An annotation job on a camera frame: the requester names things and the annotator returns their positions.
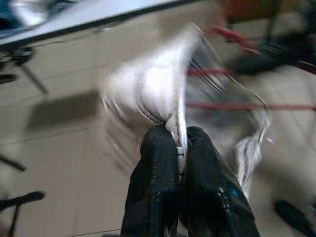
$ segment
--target beige floor tile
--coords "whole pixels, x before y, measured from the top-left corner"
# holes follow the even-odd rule
[[[92,31],[78,37],[65,36],[59,40],[60,43],[36,48],[32,65],[38,78],[62,76],[95,65],[95,34]]]
[[[147,14],[98,34],[98,65],[119,63],[162,44],[190,20],[205,17],[205,3],[198,2]]]
[[[94,70],[43,80],[42,95],[31,83],[0,89],[0,145],[69,133],[96,125]]]
[[[100,144],[100,135],[100,129],[88,132],[75,234],[121,227],[129,175]]]
[[[73,231],[86,131],[26,142],[13,177],[12,196],[46,191],[46,198],[22,207],[16,236],[69,236]]]

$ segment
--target black stand leg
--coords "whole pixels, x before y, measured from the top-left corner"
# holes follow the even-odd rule
[[[16,227],[16,223],[18,220],[19,212],[20,212],[20,207],[21,207],[20,205],[15,207],[15,211],[14,211],[14,215],[13,215],[13,219],[12,219],[12,224],[11,224],[10,231],[9,231],[9,237],[14,236],[15,227]]]
[[[48,90],[45,88],[45,86],[36,78],[36,76],[29,70],[25,65],[18,65],[18,67],[21,68],[21,70],[29,77],[29,79],[38,87],[38,89],[43,94],[48,94]]]
[[[272,30],[277,20],[277,15],[280,12],[282,6],[282,0],[272,0],[273,2],[273,12],[268,23],[267,32],[266,32],[266,43],[269,43],[272,38]]]
[[[10,160],[8,158],[3,157],[2,155],[0,155],[0,161],[2,161],[3,163],[6,163],[7,165],[12,166],[13,168],[19,170],[19,171],[25,171],[25,166],[21,165],[20,163]]]

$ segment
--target white cloth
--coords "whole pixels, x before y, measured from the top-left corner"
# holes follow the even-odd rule
[[[185,103],[186,99],[220,100],[230,80],[224,75],[188,78],[189,68],[198,67],[220,69],[222,65],[203,32],[190,24],[153,52],[121,65],[102,82],[100,95],[105,108],[105,132],[111,149],[123,161],[123,166],[134,168],[140,158],[139,147],[144,134],[157,124],[165,124],[178,147],[180,173],[185,169],[187,121],[202,127],[212,140],[216,137],[211,132],[214,124],[210,119],[214,113],[197,115],[195,111],[186,111]],[[230,146],[234,147],[236,143],[233,141]],[[239,170],[252,173],[253,169],[245,165]]]

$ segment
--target black object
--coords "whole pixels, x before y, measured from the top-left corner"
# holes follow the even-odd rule
[[[267,28],[265,44],[258,50],[259,55],[243,56],[236,59],[229,69],[237,74],[254,75],[284,64],[294,64],[300,60],[315,64],[315,42],[309,36],[316,33],[316,1],[309,0],[310,7],[301,12],[306,27],[302,33],[286,34],[271,39],[271,31],[279,12],[280,0],[274,1],[274,13]]]
[[[14,74],[0,74],[0,84],[13,82],[15,80],[16,80],[16,76]]]
[[[151,128],[128,188],[121,236],[176,236],[179,176],[176,145],[163,126]]]
[[[189,127],[188,138],[189,156],[180,189],[171,135],[163,126],[146,133],[141,160],[130,179],[121,236],[175,237],[180,215],[191,237],[260,237],[235,174],[208,135]]]
[[[8,158],[5,158],[4,156],[0,155],[0,161],[2,161],[3,163],[10,165],[11,167],[23,172],[26,170],[26,167],[14,160],[10,160]]]
[[[291,227],[306,234],[308,237],[316,237],[307,216],[298,208],[285,200],[275,202],[275,211]]]
[[[236,74],[254,75],[284,64],[310,61],[313,57],[313,44],[305,34],[292,33],[276,38],[263,45],[258,55],[245,55],[236,59],[230,70]]]
[[[15,206],[14,215],[13,215],[8,237],[14,236],[15,227],[16,227],[21,205],[24,205],[33,201],[42,200],[44,197],[45,197],[45,192],[36,191],[36,192],[28,193],[24,196],[12,198],[12,199],[0,200],[0,212],[5,210],[6,208]]]
[[[255,218],[235,174],[209,136],[188,128],[191,142],[181,203],[190,236],[259,237]]]

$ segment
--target wire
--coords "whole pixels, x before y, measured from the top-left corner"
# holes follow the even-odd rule
[[[79,39],[86,38],[88,36],[91,36],[91,32],[89,34],[84,34],[82,36],[77,36],[77,37],[74,37],[74,38],[71,38],[71,39],[68,39],[68,40],[56,40],[56,41],[52,41],[52,42],[48,42],[48,43],[36,44],[34,46],[31,46],[31,47],[32,48],[37,48],[37,47],[43,47],[43,46],[47,46],[47,45],[50,45],[50,44],[56,44],[56,43],[68,43],[68,42],[71,42],[71,41],[74,41],[74,40],[79,40]]]
[[[74,235],[74,236],[70,236],[70,237],[80,237],[80,236],[96,235],[96,234],[102,234],[102,233],[108,233],[108,232],[114,232],[114,231],[120,231],[120,229],[108,230],[108,231],[90,232],[90,233],[85,233],[85,234],[80,234],[80,235]]]

